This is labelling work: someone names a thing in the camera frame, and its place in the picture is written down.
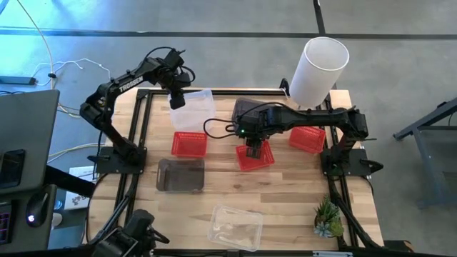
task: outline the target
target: succulent plant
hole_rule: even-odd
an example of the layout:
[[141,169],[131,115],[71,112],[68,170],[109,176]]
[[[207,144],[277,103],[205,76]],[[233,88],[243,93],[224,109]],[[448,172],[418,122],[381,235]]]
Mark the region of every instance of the succulent plant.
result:
[[321,237],[342,236],[344,232],[340,219],[340,210],[333,204],[328,195],[325,195],[316,209],[316,227],[314,233]]
[[331,232],[329,231],[330,224],[319,222],[317,226],[314,228],[314,233],[319,235],[320,237],[329,238],[332,236]]
[[335,220],[330,223],[328,230],[332,234],[332,236],[342,236],[344,232],[343,225],[341,225],[341,221]]

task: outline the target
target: transparent plastic box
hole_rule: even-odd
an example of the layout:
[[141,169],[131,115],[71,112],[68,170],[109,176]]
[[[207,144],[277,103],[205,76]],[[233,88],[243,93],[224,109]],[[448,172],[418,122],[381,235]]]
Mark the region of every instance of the transparent plastic box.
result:
[[218,204],[214,207],[208,239],[234,248],[257,251],[263,216]]
[[170,109],[170,119],[176,131],[203,131],[205,120],[214,118],[216,107],[210,89],[184,94],[186,105],[176,110]]

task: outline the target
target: gray floor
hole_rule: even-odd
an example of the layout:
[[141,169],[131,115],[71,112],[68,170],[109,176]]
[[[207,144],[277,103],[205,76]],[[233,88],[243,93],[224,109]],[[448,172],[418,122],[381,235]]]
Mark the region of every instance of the gray floor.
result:
[[[173,0],[173,1],[32,1],[23,3],[39,26],[53,29],[117,31],[245,31],[316,33],[312,0]],[[457,1],[450,0],[321,0],[327,32],[374,34],[456,33]],[[0,26],[31,23],[11,1],[0,15]],[[35,65],[49,62],[38,36],[0,36],[0,74],[31,75]],[[94,38],[48,37],[55,61],[90,58],[112,76],[135,67],[156,46],[186,49],[186,65],[205,87],[276,88],[291,79],[308,39],[227,38]],[[416,201],[427,194],[427,178],[412,138],[396,142],[394,132],[457,96],[457,41],[342,40],[351,60],[338,81],[349,89],[368,119],[377,141],[365,142],[370,158],[384,163],[373,176],[375,201],[385,239],[407,239],[424,253],[457,255],[457,209],[419,210]],[[107,80],[104,70],[90,63],[79,70],[70,64],[58,73],[61,102],[77,107]],[[37,75],[41,80],[48,71]],[[1,90],[42,90],[46,87],[0,86]],[[96,142],[97,132],[81,119],[58,114],[51,152]],[[63,170],[86,166],[86,149],[67,154],[53,165]],[[83,211],[64,214],[50,247],[75,246],[81,235]],[[62,235],[72,235],[62,240]]]

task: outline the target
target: red basket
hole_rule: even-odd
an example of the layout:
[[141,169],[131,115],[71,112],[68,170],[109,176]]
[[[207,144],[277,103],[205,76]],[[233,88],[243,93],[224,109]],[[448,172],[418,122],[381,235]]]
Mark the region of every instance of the red basket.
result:
[[205,133],[175,132],[171,154],[178,157],[204,157],[207,141]]
[[325,139],[326,132],[324,130],[311,126],[302,126],[292,129],[288,144],[309,153],[320,153]]
[[270,143],[268,141],[264,141],[262,144],[260,159],[247,157],[246,149],[247,146],[236,147],[236,157],[241,171],[252,171],[256,168],[267,167],[274,163],[273,153],[271,153]]

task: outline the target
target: wooden table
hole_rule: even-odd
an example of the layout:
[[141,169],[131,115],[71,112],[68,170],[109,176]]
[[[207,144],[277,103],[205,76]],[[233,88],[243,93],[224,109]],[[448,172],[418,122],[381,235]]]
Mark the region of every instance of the wooden table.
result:
[[[113,125],[125,137],[129,133],[135,96],[136,89],[132,89],[116,102]],[[216,117],[230,119],[238,97],[214,96]],[[291,104],[285,96],[249,98]],[[351,107],[346,90],[331,91],[331,99],[334,108]],[[142,124],[143,111],[139,115],[139,124]],[[214,122],[213,125],[212,134],[226,133],[226,124]],[[235,147],[243,144],[242,139],[235,136],[219,140],[209,138],[204,192],[159,192],[156,189],[157,163],[162,158],[176,157],[171,155],[174,128],[169,118],[169,103],[166,96],[154,95],[145,144],[148,148],[147,164],[140,177],[135,209],[142,208],[153,214],[156,218],[153,227],[170,239],[170,244],[158,243],[158,248],[225,249],[226,246],[212,243],[207,238],[213,208],[220,203],[263,215],[261,250],[337,250],[336,239],[319,238],[313,233],[314,209],[328,193],[319,155],[290,147],[289,134],[290,131],[270,139],[274,165],[250,172],[240,172],[236,161]],[[94,236],[112,214],[118,183],[119,175],[111,174],[96,189],[89,212],[90,236]],[[348,177],[347,183],[354,215],[372,239],[382,245],[368,183],[355,177]],[[350,243],[346,219],[343,219],[343,224],[346,242]]]

